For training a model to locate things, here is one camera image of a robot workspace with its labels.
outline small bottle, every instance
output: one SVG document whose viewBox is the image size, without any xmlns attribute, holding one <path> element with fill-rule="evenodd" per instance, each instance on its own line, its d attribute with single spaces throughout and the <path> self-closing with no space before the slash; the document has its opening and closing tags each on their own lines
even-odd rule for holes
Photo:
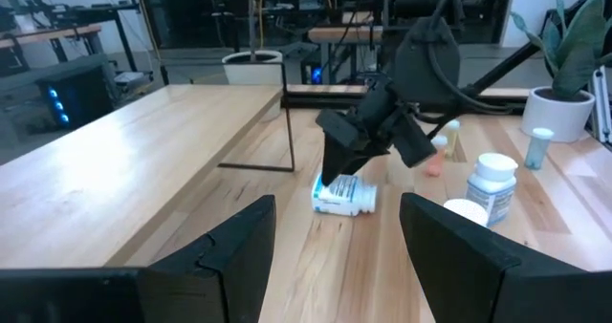
<svg viewBox="0 0 612 323">
<path fill-rule="evenodd" d="M 542 167 L 542 163 L 546 157 L 546 150 L 554 135 L 555 132 L 548 128 L 534 128 L 532 139 L 529 142 L 527 157 L 525 157 L 526 168 L 538 170 Z"/>
<path fill-rule="evenodd" d="M 516 161 L 508 156 L 486 153 L 478 157 L 474 173 L 468 178 L 466 199 L 487 210 L 488 226 L 506 217 L 516 187 Z"/>
<path fill-rule="evenodd" d="M 433 144 L 437 152 L 427 161 L 425 174 L 431 177 L 439 177 L 442 175 L 442 165 L 444 164 L 448 138 L 446 136 L 435 137 L 431 140 L 431 144 Z"/>
<path fill-rule="evenodd" d="M 480 226 L 487 227 L 489 214 L 485 208 L 467 199 L 452 199 L 444 203 L 444 208 L 469 219 Z"/>
<path fill-rule="evenodd" d="M 321 175 L 313 185 L 312 203 L 315 212 L 356 216 L 376 210 L 376 186 L 357 176 L 340 175 L 325 186 Z"/>
<path fill-rule="evenodd" d="M 448 146 L 447 146 L 447 157 L 450 158 L 455 152 L 455 144 L 457 143 L 457 137 L 459 136 L 459 128 L 461 127 L 461 122 L 459 120 L 452 120 L 444 126 L 442 132 L 448 138 Z"/>
</svg>

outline blue light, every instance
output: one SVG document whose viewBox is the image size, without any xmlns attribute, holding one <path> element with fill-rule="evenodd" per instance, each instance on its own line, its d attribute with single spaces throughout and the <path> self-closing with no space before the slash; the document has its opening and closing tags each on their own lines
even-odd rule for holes
<svg viewBox="0 0 612 323">
<path fill-rule="evenodd" d="M 313 84 L 321 83 L 321 68 L 314 68 L 313 74 L 311 75 L 311 81 Z"/>
</svg>

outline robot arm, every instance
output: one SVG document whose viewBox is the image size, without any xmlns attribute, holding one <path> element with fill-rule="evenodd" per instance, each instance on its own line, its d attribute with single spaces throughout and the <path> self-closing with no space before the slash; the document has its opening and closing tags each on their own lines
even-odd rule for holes
<svg viewBox="0 0 612 323">
<path fill-rule="evenodd" d="M 403 6 L 427 2 L 430 0 L 394 0 L 394 10 L 410 11 Z M 410 26 L 394 61 L 385 65 L 358 107 L 346 114 L 323 110 L 317 117 L 325 133 L 323 184 L 331 184 L 340 174 L 354 174 L 373 157 L 388 154 L 391 145 L 398 149 L 406 166 L 416 166 L 436 152 L 430 140 L 450 120 L 474 110 L 510 112 L 509 107 L 491 106 L 475 97 L 535 54 L 537 47 L 526 45 L 478 82 L 459 89 L 461 59 L 447 18 L 461 16 L 456 11 L 460 6 L 456 0 L 438 0 L 430 8 L 420 10 L 428 11 L 430 16 L 419 17 Z M 420 113 L 420 104 L 443 106 L 445 113 L 438 118 L 425 117 Z M 415 119 L 437 126 L 426 135 Z"/>
</svg>

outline white bottle cap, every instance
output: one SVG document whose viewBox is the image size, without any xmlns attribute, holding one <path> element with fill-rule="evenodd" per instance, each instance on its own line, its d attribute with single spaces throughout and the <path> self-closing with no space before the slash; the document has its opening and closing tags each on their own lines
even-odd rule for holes
<svg viewBox="0 0 612 323">
<path fill-rule="evenodd" d="M 446 136 L 437 136 L 431 140 L 433 146 L 443 147 L 448 145 L 448 138 Z"/>
<path fill-rule="evenodd" d="M 548 128 L 534 128 L 534 137 L 542 140 L 551 140 L 555 136 L 555 132 Z"/>
<path fill-rule="evenodd" d="M 451 120 L 445 127 L 451 130 L 458 130 L 461 127 L 461 122 L 459 120 Z"/>
<path fill-rule="evenodd" d="M 498 153 L 486 153 L 478 157 L 476 174 L 495 182 L 505 182 L 514 176 L 518 167 L 516 161 Z"/>
<path fill-rule="evenodd" d="M 444 203 L 444 207 L 466 219 L 470 219 L 480 226 L 487 227 L 487 223 L 489 222 L 487 210 L 473 201 L 466 199 L 448 200 Z"/>
</svg>

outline wooden table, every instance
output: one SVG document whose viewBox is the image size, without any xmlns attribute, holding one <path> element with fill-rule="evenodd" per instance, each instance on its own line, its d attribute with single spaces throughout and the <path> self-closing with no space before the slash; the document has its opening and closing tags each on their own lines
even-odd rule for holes
<svg viewBox="0 0 612 323">
<path fill-rule="evenodd" d="M 352 12 L 345 12 L 342 15 L 342 23 L 348 24 Z M 371 19 L 370 12 L 359 11 L 353 17 L 354 23 L 363 23 Z M 373 43 L 378 45 L 383 38 L 383 26 L 375 26 L 372 30 Z M 346 27 L 314 27 L 308 31 L 310 40 L 321 47 L 321 64 L 326 64 L 331 59 L 332 46 L 338 44 L 342 39 L 343 45 L 349 45 L 352 48 L 351 55 L 351 73 L 357 71 L 357 47 L 359 45 L 368 45 L 370 43 L 370 27 L 351 27 L 348 30 Z M 334 84 L 336 80 L 332 72 L 333 66 L 327 66 L 321 74 L 321 82 L 323 84 Z"/>
<path fill-rule="evenodd" d="M 457 152 L 440 178 L 406 168 L 395 150 L 376 158 L 361 175 L 378 185 L 377 211 L 350 218 L 311 207 L 323 155 L 316 116 L 317 111 L 292 112 L 296 173 L 213 170 L 200 184 L 207 195 L 198 207 L 160 228 L 135 263 L 157 260 L 260 196 L 274 194 L 275 250 L 260 322 L 433 322 L 405 249 L 400 196 L 414 191 L 439 204 L 463 196 L 468 174 L 484 152 L 502 152 L 522 163 L 529 139 L 518 129 L 519 118 L 461 117 Z M 257 124 L 226 161 L 288 162 L 285 128 L 281 118 Z M 610 166 L 612 154 L 586 134 L 574 144 L 552 144 L 541 170 L 518 169 L 510 215 L 493 230 L 584 269 L 612 269 Z"/>
<path fill-rule="evenodd" d="M 0 167 L 0 267 L 124 265 L 280 98 L 168 86 Z"/>
<path fill-rule="evenodd" d="M 100 25 L 89 25 L 76 28 L 76 32 L 74 28 L 71 29 L 59 29 L 59 30 L 48 30 L 48 31 L 38 31 L 38 32 L 28 32 L 28 33 L 17 33 L 15 38 L 19 42 L 20 45 L 25 45 L 34 42 L 42 42 L 49 41 L 51 39 L 57 39 L 60 37 L 69 37 L 85 35 L 90 33 L 98 33 L 102 30 Z M 14 47 L 14 43 L 10 39 L 0 40 L 0 49 Z"/>
<path fill-rule="evenodd" d="M 16 33 L 15 39 L 19 43 L 20 46 L 34 43 L 34 42 L 51 42 L 51 46 L 57 56 L 57 61 L 66 62 L 68 61 L 68 57 L 64 52 L 64 49 L 59 41 L 62 37 L 70 37 L 70 36 L 78 36 L 81 35 L 87 41 L 89 41 L 90 46 L 90 54 L 103 54 L 104 49 L 102 48 L 102 43 L 98 37 L 98 33 L 101 31 L 100 25 L 89 25 L 83 27 L 76 28 L 65 28 L 65 29 L 53 29 L 53 30 L 40 30 L 37 32 L 27 32 L 27 33 Z M 6 49 L 15 47 L 15 44 L 12 39 L 3 38 L 0 39 L 0 49 Z M 19 60 L 19 63 L 24 67 L 24 70 L 29 70 L 30 65 L 28 65 L 28 61 L 20 52 L 14 52 L 14 55 Z"/>
<path fill-rule="evenodd" d="M 321 94 L 365 94 L 367 87 L 363 85 L 315 85 L 315 84 L 288 84 L 287 90 L 295 93 Z M 529 96 L 528 89 L 490 88 L 485 90 L 481 97 L 525 97 Z"/>
</svg>

